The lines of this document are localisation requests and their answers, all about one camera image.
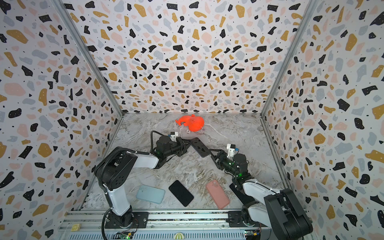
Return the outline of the black smartphone blue edge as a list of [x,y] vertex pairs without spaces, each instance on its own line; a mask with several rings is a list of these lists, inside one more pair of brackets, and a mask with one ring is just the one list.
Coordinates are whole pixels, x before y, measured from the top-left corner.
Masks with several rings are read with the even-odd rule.
[[199,138],[193,138],[191,145],[202,158],[213,156],[212,151]]

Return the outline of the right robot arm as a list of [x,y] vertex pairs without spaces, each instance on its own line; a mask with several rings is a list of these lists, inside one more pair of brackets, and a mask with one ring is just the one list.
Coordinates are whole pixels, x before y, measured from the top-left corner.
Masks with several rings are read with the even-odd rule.
[[235,149],[227,153],[213,150],[211,158],[219,170],[232,177],[230,188],[243,203],[241,224],[267,226],[279,240],[299,240],[313,232],[312,222],[294,192],[269,187],[252,177],[245,155]]

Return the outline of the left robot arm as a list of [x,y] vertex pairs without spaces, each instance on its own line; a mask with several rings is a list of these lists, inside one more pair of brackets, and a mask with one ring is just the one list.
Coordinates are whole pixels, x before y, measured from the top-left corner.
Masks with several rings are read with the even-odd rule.
[[190,140],[162,135],[150,152],[123,147],[113,149],[95,168],[99,187],[103,190],[111,212],[109,219],[127,227],[133,222],[133,209],[125,192],[126,180],[134,168],[160,169],[171,156],[184,155]]

